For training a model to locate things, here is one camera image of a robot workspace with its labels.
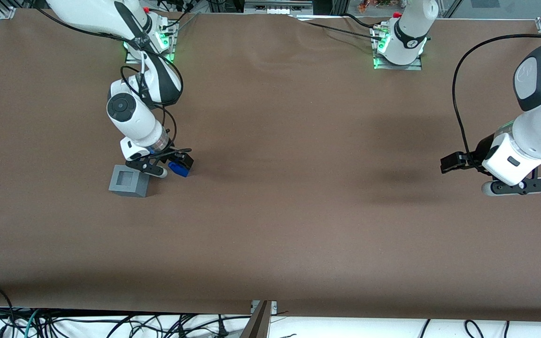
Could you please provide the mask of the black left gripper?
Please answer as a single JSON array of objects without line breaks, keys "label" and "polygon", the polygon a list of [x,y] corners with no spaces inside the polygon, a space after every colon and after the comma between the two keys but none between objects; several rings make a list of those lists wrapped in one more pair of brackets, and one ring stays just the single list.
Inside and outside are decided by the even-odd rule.
[{"label": "black left gripper", "polygon": [[466,136],[463,136],[464,152],[461,154],[449,154],[441,159],[441,173],[444,175],[455,170],[476,169],[478,172],[487,172],[483,165],[483,161],[489,156],[494,136],[487,136],[475,147],[475,150],[470,151]]}]

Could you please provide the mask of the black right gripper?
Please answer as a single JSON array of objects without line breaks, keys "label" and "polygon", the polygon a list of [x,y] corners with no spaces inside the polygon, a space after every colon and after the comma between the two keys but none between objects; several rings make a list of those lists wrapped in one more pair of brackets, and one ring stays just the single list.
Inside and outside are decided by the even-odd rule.
[{"label": "black right gripper", "polygon": [[181,167],[185,170],[191,170],[194,160],[191,158],[189,152],[191,152],[191,148],[170,148],[166,152],[156,154],[156,161],[162,161],[168,164],[179,160]]}]

